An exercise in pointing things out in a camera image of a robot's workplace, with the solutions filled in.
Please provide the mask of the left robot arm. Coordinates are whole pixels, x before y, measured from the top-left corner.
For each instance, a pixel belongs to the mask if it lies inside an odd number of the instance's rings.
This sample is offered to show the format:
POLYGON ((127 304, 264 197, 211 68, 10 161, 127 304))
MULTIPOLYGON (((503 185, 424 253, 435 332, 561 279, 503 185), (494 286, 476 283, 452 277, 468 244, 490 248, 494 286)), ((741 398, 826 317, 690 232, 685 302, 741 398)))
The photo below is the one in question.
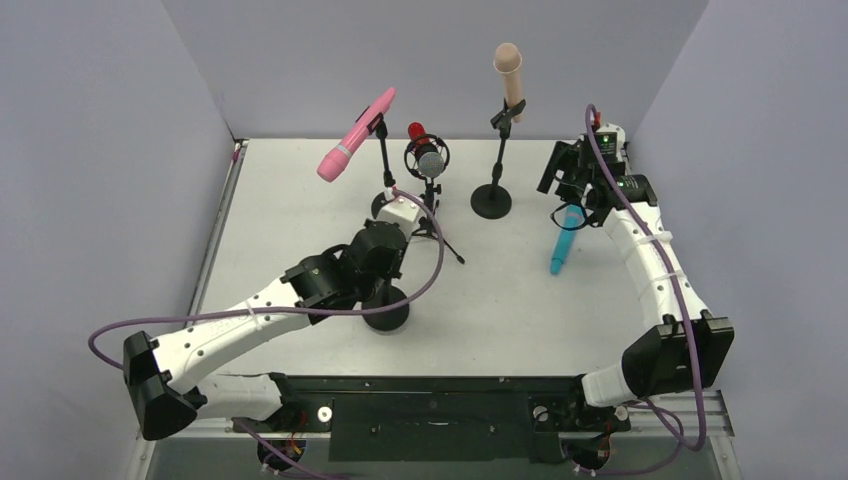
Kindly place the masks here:
POLYGON ((230 375, 219 368, 283 334, 350 311, 399 277, 409 230, 372 221, 350 243, 309 256, 220 318, 152 337, 125 339, 123 377, 146 440, 161 440, 198 419, 246 418, 291 427, 298 402, 270 374, 230 375))

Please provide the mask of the beige microphone black stand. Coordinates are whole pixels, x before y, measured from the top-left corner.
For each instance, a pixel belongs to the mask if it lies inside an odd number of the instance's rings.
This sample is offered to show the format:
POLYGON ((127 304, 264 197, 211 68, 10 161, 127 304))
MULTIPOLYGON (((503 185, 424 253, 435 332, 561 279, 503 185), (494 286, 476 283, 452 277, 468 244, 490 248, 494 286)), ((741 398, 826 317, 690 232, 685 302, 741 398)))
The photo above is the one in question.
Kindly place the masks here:
POLYGON ((474 213, 484 219, 497 220, 505 217, 512 208, 510 193, 500 185, 503 174, 503 157, 507 141, 511 137, 513 121, 523 113, 526 101, 520 100, 516 105, 509 106, 503 101, 503 108, 490 121, 499 134, 499 148, 496 161, 491 172, 491 180, 477 187, 470 197, 470 206, 474 213))

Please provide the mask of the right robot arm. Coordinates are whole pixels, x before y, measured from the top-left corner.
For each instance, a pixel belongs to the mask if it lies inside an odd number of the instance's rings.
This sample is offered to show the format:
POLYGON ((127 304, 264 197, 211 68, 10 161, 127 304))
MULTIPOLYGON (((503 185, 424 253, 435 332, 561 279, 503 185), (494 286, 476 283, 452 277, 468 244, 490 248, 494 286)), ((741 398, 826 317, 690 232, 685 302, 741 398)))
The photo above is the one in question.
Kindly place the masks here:
POLYGON ((537 187, 575 207, 581 228, 602 228, 612 240, 646 328, 618 363, 584 375, 582 389, 565 398, 565 416, 578 427, 592 425, 604 407, 711 387, 735 337, 730 320, 712 314, 684 273, 651 183, 622 156, 624 137, 621 127, 603 124, 592 140, 556 142, 537 187))

